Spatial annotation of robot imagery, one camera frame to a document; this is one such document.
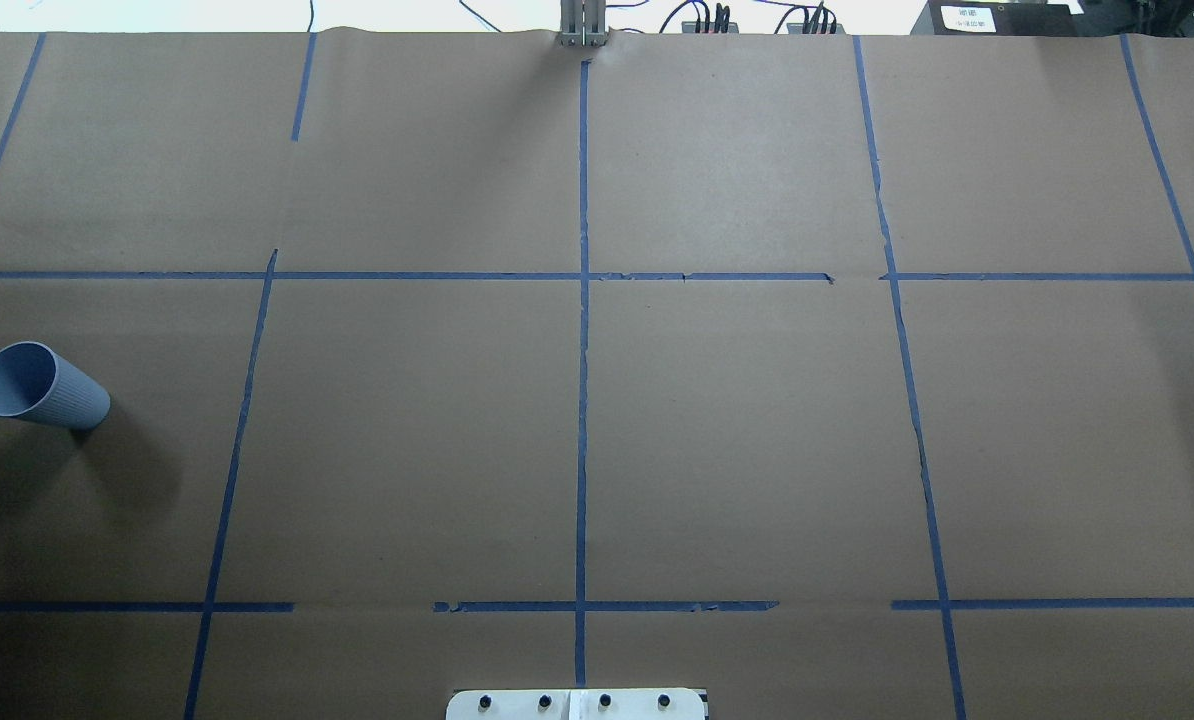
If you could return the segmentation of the blue ribbed cup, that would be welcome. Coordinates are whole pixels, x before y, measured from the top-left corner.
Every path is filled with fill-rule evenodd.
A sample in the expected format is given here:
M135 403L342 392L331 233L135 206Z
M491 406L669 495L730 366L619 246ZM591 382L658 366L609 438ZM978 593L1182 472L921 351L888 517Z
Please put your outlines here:
M107 389L41 341L0 350L0 418L91 430L107 419Z

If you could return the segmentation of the black box with label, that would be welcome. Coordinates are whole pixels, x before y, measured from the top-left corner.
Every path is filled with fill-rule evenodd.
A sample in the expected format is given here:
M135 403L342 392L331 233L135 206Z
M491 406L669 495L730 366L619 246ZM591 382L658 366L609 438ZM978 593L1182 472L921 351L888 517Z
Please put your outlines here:
M1046 1L927 1L909 35L1081 37L1067 4Z

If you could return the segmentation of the aluminium frame post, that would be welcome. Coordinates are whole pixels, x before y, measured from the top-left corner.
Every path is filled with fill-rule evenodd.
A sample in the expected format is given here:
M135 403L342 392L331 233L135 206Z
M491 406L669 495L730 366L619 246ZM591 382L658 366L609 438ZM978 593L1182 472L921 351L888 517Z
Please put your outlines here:
M609 41L607 0L561 0L559 4L560 47L605 47Z

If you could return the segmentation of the white mount base plate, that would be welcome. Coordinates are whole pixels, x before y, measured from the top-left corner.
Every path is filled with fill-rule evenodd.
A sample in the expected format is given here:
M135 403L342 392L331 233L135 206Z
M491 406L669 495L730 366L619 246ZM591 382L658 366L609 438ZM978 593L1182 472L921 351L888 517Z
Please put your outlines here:
M484 689L454 693L447 719L708 719L707 693L685 687Z

